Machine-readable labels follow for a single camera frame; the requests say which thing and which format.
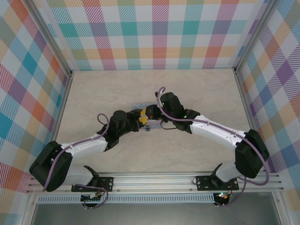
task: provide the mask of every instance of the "wire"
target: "wire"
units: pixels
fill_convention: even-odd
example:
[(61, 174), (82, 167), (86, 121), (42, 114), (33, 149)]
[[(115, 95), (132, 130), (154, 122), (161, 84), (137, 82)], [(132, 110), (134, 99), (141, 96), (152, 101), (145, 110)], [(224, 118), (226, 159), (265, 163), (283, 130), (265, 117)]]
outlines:
[(162, 123), (163, 123), (163, 121), (160, 122), (160, 126), (161, 126), (161, 128), (164, 129), (164, 130), (175, 130), (175, 129), (177, 129), (176, 127), (173, 127), (173, 128), (164, 128), (164, 127), (162, 126)]
[(51, 165), (51, 168), (50, 168), (50, 171), (49, 171), (49, 174), (48, 174), (46, 183), (45, 183), (44, 188), (43, 188), (42, 191), (46, 191), (46, 189), (47, 189), (47, 187), (48, 187), (48, 185), (49, 185), (49, 182), (50, 182), (50, 179), (51, 179), (51, 176), (52, 176), (52, 173), (53, 173), (55, 164), (57, 163), (57, 161), (58, 161), (58, 159), (60, 158), (60, 156), (61, 156), (66, 150), (68, 150), (68, 149), (70, 149), (71, 147), (74, 147), (74, 146), (76, 146), (76, 145), (79, 145), (79, 144), (81, 144), (81, 143), (99, 139), (99, 138), (101, 138), (101, 137), (107, 132), (107, 130), (108, 130), (108, 128), (109, 128), (109, 119), (108, 119), (108, 117), (107, 117), (105, 114), (103, 114), (103, 113), (99, 113), (98, 116), (97, 116), (97, 118), (99, 118), (100, 115), (104, 116), (104, 117), (106, 118), (106, 121), (107, 121), (107, 126), (106, 126), (104, 132), (103, 132), (102, 134), (100, 134), (98, 137), (95, 137), (95, 138), (93, 138), (93, 139), (92, 139), (92, 138), (88, 138), (88, 139), (84, 139), (84, 140), (75, 142), (74, 144), (71, 144), (71, 145), (65, 147), (63, 150), (61, 150), (61, 151), (58, 153), (58, 155), (55, 157), (55, 160), (53, 161), (53, 163), (52, 163), (52, 165)]
[(230, 188), (231, 188), (231, 192), (229, 194), (229, 196), (231, 196), (233, 194), (233, 185), (229, 182)]
[(102, 125), (105, 125), (105, 123), (104, 123), (104, 122), (101, 122), (101, 120), (99, 119), (99, 116), (101, 116), (101, 115), (104, 115), (104, 114), (99, 113), (98, 116), (97, 116), (97, 120), (98, 120), (98, 122), (101, 123)]
[(192, 183), (193, 183), (194, 185), (197, 185), (197, 184), (194, 182), (195, 179), (196, 179), (196, 177), (194, 177), (194, 178), (192, 179)]
[(217, 127), (217, 128), (219, 128), (219, 129), (221, 129), (223, 131), (226, 131), (226, 132), (228, 132), (228, 133), (230, 133), (232, 135), (235, 135), (236, 137), (242, 139), (244, 142), (246, 142), (256, 152), (256, 154), (258, 155), (259, 159), (261, 160), (261, 162), (262, 162), (262, 164), (263, 164), (263, 166), (264, 166), (264, 168), (266, 170), (266, 180), (263, 183), (257, 183), (257, 182), (253, 182), (253, 181), (247, 180), (246, 177), (244, 179), (241, 178), (241, 180), (243, 180), (245, 182), (244, 183), (244, 187), (243, 187), (242, 191), (240, 192), (240, 194), (232, 202), (228, 203), (227, 206), (231, 205), (234, 202), (236, 202), (240, 198), (240, 196), (245, 191), (246, 183), (247, 182), (252, 183), (254, 185), (258, 185), (258, 186), (266, 185), (269, 182), (269, 179), (270, 179), (270, 169), (269, 169), (268, 165), (266, 164), (266, 162), (264, 161), (263, 156), (260, 154), (260, 152), (258, 151), (258, 149), (250, 141), (248, 141), (245, 137), (243, 137), (243, 136), (241, 136), (239, 134), (236, 134), (234, 131), (229, 130), (229, 129), (225, 128), (225, 127), (222, 127), (222, 126), (220, 126), (218, 124), (215, 124), (215, 123), (212, 123), (212, 122), (208, 122), (208, 121), (205, 121), (205, 120), (197, 120), (197, 119), (177, 119), (177, 118), (174, 118), (172, 116), (169, 116), (167, 113), (165, 113), (165, 111), (163, 110), (163, 108), (162, 108), (162, 106), (160, 104), (160, 94), (163, 93), (164, 91), (165, 91), (165, 87), (161, 87), (159, 89), (159, 91), (157, 93), (157, 105), (158, 105), (161, 113), (163, 115), (165, 115), (167, 118), (169, 118), (171, 120), (174, 120), (174, 121), (182, 121), (182, 122), (187, 121), (187, 122), (200, 122), (200, 123), (204, 123), (204, 124), (208, 124), (209, 123), (210, 126)]
[(100, 207), (101, 205), (103, 205), (103, 204), (107, 201), (107, 199), (108, 199), (108, 191), (105, 190), (104, 188), (101, 188), (101, 187), (91, 187), (91, 186), (86, 186), (86, 185), (82, 185), (82, 184), (76, 184), (76, 185), (79, 186), (79, 187), (82, 187), (82, 188), (98, 189), (98, 190), (103, 191), (103, 192), (106, 193), (106, 197), (105, 197), (105, 199), (103, 200), (103, 202), (98, 203), (98, 204), (97, 204), (96, 206), (94, 206), (94, 207), (87, 207), (86, 204), (85, 204), (85, 203), (87, 202), (87, 200), (85, 200), (85, 201), (83, 202), (83, 205), (85, 206), (86, 209), (89, 209), (89, 210), (96, 209), (96, 208)]

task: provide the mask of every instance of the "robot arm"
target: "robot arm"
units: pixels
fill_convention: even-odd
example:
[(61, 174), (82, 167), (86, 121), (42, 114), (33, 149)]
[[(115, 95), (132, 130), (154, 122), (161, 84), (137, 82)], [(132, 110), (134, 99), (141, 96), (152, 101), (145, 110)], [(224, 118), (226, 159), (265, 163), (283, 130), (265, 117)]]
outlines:
[(56, 141), (49, 142), (33, 162), (29, 172), (40, 184), (46, 186), (48, 192), (56, 190), (62, 184), (98, 187), (100, 181), (95, 171), (89, 166), (85, 166), (85, 169), (82, 168), (82, 170), (69, 169), (71, 164), (88, 155), (105, 152), (117, 145), (121, 136), (131, 131), (139, 131), (147, 121), (144, 115), (145, 111), (142, 109), (130, 112), (118, 110), (110, 118), (109, 127), (107, 128), (108, 125), (105, 124), (90, 138), (66, 144), (58, 144)]
[(44, 187), (46, 186), (47, 191), (54, 191), (62, 184), (99, 187), (98, 174), (89, 166), (85, 166), (82, 171), (75, 171), (69, 169), (71, 164), (90, 154), (110, 150), (119, 143), (119, 138), (124, 134), (139, 131), (146, 124), (147, 117), (151, 120), (172, 122), (178, 130), (205, 136), (234, 151), (235, 161), (218, 165), (211, 174), (209, 183), (215, 189), (228, 186), (228, 181), (240, 175), (255, 178), (262, 168), (263, 163), (258, 154), (245, 140), (259, 150), (264, 161), (268, 159), (269, 152), (255, 130), (248, 132), (234, 130), (207, 119), (199, 112), (184, 109), (172, 92), (159, 96), (158, 101), (165, 114), (158, 105), (150, 105), (144, 110), (136, 109), (130, 112), (119, 110), (115, 111), (110, 118), (109, 127), (108, 124), (104, 125), (89, 139), (62, 145), (55, 141), (48, 143), (30, 167), (30, 173)]
[(159, 96), (157, 101), (168, 116), (161, 112), (158, 105), (150, 105), (146, 108), (146, 115), (150, 119), (170, 121), (181, 131), (205, 136), (235, 153), (235, 161), (218, 165), (211, 174), (211, 184), (215, 188), (220, 189), (223, 185), (227, 185), (226, 182), (241, 175), (255, 178), (262, 168), (263, 163), (258, 154), (243, 139), (258, 149), (264, 161), (268, 159), (269, 152), (257, 131), (251, 129), (244, 132), (231, 129), (207, 119), (199, 112), (184, 109), (178, 97), (172, 92)]

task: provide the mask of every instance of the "table surface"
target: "table surface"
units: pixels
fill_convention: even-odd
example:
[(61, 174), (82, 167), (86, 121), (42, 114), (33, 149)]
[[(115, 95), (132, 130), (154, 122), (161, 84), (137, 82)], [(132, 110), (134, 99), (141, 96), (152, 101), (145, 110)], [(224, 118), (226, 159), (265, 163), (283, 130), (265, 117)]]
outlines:
[[(177, 95), (185, 108), (225, 126), (249, 130), (231, 69), (76, 71), (57, 142), (92, 136), (102, 127), (99, 113), (110, 117), (116, 110), (130, 111), (133, 104), (155, 102), (154, 93), (161, 86)], [(205, 137), (151, 129), (122, 136), (113, 149), (74, 166), (89, 165), (97, 172), (204, 172), (232, 160), (232, 152)]]

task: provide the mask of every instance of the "checkered pattern wall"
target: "checkered pattern wall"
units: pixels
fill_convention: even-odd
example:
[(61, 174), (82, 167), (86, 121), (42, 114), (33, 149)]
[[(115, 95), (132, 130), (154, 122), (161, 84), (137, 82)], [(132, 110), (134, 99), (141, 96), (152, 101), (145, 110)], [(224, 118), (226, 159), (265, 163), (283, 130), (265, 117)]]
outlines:
[(240, 60), (240, 57), (242, 56), (242, 54), (243, 54), (246, 46), (248, 45), (248, 43), (249, 43), (249, 41), (250, 41), (250, 39), (252, 37), (252, 34), (255, 31), (255, 29), (256, 29), (256, 27), (257, 27), (257, 25), (259, 23), (259, 20), (261, 19), (261, 17), (262, 17), (262, 15), (263, 15), (263, 13), (264, 13), (264, 11), (265, 11), (265, 9), (266, 9), (266, 7), (267, 7), (267, 5), (268, 5), (269, 2), (270, 2), (270, 0), (264, 0), (263, 1), (263, 4), (262, 4), (262, 6), (261, 6), (261, 8), (260, 8), (260, 10), (258, 12), (258, 14), (256, 15), (256, 18), (255, 18), (255, 20), (254, 20), (254, 22), (253, 22), (253, 24), (252, 24), (252, 26), (251, 26), (251, 28), (250, 28), (247, 36), (246, 36), (244, 42), (243, 42), (243, 45), (240, 48), (239, 54), (238, 54), (238, 56), (236, 57), (236, 59), (234, 61), (233, 67), (237, 66), (237, 64), (238, 64), (238, 62)]
[[(48, 15), (58, 24), (62, 37), (57, 37), (40, 1), (48, 4)], [(231, 68), (237, 44), (259, 1), (35, 2), (73, 68), (91, 70)]]
[(21, 0), (0, 0), (0, 225), (18, 221), (67, 76)]
[(300, 224), (300, 0), (281, 0), (241, 72), (271, 169)]

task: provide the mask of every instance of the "black metal bracket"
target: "black metal bracket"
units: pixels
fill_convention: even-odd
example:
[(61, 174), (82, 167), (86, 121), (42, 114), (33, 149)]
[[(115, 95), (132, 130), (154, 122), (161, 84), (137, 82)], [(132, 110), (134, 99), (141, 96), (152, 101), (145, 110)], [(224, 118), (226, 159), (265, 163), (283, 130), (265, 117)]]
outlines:
[[(113, 191), (113, 177), (99, 177), (98, 178), (99, 188), (104, 188), (108, 192)], [(72, 185), (72, 192), (98, 192), (98, 189), (85, 188), (77, 185)]]
[(221, 188), (216, 189), (216, 187), (211, 183), (211, 176), (196, 176), (197, 190), (198, 191), (231, 191), (239, 190), (239, 184), (237, 179), (231, 179), (230, 181), (223, 183)]

